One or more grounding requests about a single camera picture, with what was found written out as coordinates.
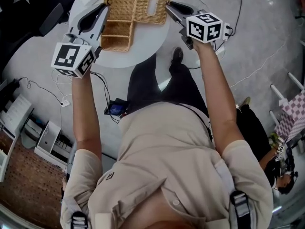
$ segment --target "chair armrest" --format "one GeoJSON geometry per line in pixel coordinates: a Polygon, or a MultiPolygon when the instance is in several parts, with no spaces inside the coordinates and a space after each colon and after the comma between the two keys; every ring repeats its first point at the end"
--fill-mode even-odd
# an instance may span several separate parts
{"type": "Polygon", "coordinates": [[[39,32],[41,36],[45,36],[46,34],[48,34],[50,30],[52,30],[55,27],[55,25],[58,24],[63,14],[64,14],[63,7],[59,3],[48,15],[48,17],[44,20],[42,25],[39,27],[39,32]]]}

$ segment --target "wicker basket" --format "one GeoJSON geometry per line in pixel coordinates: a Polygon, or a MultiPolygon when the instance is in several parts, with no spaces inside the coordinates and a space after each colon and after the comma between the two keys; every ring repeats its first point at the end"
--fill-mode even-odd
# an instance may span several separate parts
{"type": "Polygon", "coordinates": [[[159,0],[154,15],[148,15],[150,0],[104,0],[111,7],[110,15],[101,37],[103,50],[126,52],[130,49],[134,36],[134,23],[164,24],[165,2],[159,0]]]}

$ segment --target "basket handle hole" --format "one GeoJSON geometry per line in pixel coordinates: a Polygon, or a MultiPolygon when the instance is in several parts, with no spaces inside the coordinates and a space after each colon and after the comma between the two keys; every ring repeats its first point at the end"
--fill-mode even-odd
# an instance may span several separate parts
{"type": "Polygon", "coordinates": [[[148,15],[155,15],[157,6],[158,6],[158,1],[159,0],[149,0],[148,8],[147,8],[147,14],[148,15]]]}

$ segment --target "black pants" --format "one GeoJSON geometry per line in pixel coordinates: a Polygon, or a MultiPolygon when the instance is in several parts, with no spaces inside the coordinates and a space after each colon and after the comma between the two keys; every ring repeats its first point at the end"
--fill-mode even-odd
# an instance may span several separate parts
{"type": "Polygon", "coordinates": [[[170,82],[161,92],[156,75],[156,54],[135,66],[129,81],[127,100],[131,114],[156,102],[166,101],[193,106],[208,116],[204,100],[189,69],[184,64],[171,65],[170,82]]]}
{"type": "Polygon", "coordinates": [[[237,109],[237,125],[250,145],[253,154],[260,161],[271,149],[267,134],[249,105],[244,105],[241,111],[237,109]]]}

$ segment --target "black strap buckle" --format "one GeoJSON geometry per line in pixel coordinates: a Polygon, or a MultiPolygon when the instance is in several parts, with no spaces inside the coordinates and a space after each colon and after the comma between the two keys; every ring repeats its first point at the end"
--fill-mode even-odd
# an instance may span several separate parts
{"type": "Polygon", "coordinates": [[[76,211],[72,214],[71,229],[88,229],[88,227],[88,219],[84,213],[76,211]]]}
{"type": "Polygon", "coordinates": [[[251,229],[248,196],[242,191],[234,191],[230,195],[230,201],[235,207],[238,228],[251,229]]]}

